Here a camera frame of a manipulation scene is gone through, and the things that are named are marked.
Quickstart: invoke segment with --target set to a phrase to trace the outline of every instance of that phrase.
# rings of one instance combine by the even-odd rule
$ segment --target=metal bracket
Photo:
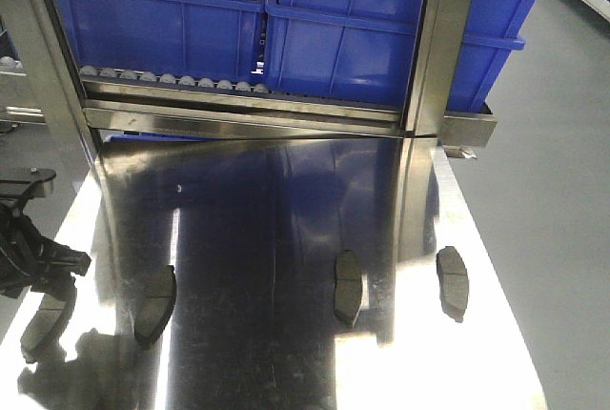
[[[485,147],[496,128],[498,121],[487,113],[445,112],[438,138],[444,146]]]

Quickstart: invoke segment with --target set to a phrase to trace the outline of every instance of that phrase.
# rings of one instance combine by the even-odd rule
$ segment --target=stainless steel table
[[[14,409],[545,409],[539,379],[434,139],[113,142],[56,238],[91,251],[71,322],[35,365],[0,345]],[[441,310],[438,249],[470,278],[463,323]],[[354,328],[333,313],[334,262],[364,274]],[[148,351],[146,282],[177,302]]]

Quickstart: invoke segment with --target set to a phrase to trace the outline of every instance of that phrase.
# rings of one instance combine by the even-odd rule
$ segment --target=black machine part
[[[0,294],[18,297],[26,286],[60,295],[70,273],[85,275],[91,264],[86,253],[42,236],[24,215],[34,197],[50,193],[55,172],[48,169],[0,171]]]

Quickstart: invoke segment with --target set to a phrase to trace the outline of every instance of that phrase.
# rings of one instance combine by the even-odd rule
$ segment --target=gray floor
[[[526,50],[489,96],[500,121],[491,144],[453,166],[551,409],[606,410],[610,25],[576,0],[538,0],[522,34]],[[0,158],[59,172],[55,194],[28,209],[53,236],[73,193],[47,130],[0,136]],[[0,297],[0,338],[15,307]]]

